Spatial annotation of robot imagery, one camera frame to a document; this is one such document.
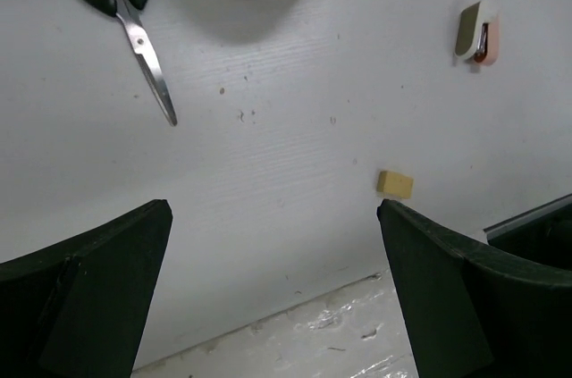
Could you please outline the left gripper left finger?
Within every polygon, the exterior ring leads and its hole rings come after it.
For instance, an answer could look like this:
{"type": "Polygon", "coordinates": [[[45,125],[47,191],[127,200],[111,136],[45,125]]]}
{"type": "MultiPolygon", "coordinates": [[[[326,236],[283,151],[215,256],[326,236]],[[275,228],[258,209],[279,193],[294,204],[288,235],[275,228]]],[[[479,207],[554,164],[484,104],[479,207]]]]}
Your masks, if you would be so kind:
{"type": "Polygon", "coordinates": [[[1,265],[3,377],[129,377],[168,239],[155,199],[1,265]]]}

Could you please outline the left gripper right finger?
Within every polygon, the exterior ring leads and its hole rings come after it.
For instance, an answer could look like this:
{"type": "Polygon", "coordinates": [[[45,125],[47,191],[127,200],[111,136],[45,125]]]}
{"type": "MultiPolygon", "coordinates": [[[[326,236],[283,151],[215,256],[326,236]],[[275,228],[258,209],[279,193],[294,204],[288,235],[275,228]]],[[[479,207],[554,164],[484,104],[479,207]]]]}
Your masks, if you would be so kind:
{"type": "Polygon", "coordinates": [[[514,256],[395,200],[377,217],[420,376],[570,376],[571,270],[514,256]]]}

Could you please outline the tan eraser block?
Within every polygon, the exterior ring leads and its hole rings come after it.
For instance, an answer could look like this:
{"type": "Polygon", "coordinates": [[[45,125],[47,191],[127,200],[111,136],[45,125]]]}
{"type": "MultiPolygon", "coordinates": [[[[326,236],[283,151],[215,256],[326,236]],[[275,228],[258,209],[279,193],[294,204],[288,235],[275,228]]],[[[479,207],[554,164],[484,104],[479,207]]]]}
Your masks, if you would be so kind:
{"type": "Polygon", "coordinates": [[[399,172],[384,170],[379,173],[376,191],[386,196],[409,199],[413,186],[413,178],[399,172]]]}

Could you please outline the pink mini stapler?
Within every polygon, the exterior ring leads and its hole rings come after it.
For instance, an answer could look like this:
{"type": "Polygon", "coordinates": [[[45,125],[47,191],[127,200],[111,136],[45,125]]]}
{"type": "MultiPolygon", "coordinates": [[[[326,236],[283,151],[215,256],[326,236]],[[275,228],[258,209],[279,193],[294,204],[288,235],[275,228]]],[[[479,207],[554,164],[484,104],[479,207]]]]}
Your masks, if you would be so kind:
{"type": "Polygon", "coordinates": [[[461,61],[493,65],[500,52],[500,17],[486,0],[466,7],[459,16],[454,55],[461,61]]]}

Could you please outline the black handled scissors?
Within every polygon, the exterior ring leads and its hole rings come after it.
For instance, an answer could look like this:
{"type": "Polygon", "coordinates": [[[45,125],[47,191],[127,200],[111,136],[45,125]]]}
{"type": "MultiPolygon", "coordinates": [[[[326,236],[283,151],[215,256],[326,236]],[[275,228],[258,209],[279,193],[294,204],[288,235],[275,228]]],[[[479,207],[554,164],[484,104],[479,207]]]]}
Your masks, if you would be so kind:
{"type": "Polygon", "coordinates": [[[160,105],[166,120],[171,126],[178,124],[178,118],[169,89],[165,82],[156,51],[144,29],[139,13],[148,0],[82,0],[103,15],[117,19],[123,26],[131,49],[160,105]]]}

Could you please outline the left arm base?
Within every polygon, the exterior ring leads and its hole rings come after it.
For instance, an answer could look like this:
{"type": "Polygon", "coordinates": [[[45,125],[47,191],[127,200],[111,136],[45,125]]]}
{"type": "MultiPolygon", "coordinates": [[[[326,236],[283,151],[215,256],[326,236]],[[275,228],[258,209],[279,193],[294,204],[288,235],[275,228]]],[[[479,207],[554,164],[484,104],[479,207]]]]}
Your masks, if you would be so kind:
{"type": "Polygon", "coordinates": [[[571,195],[484,229],[487,242],[514,256],[571,270],[571,195]]]}

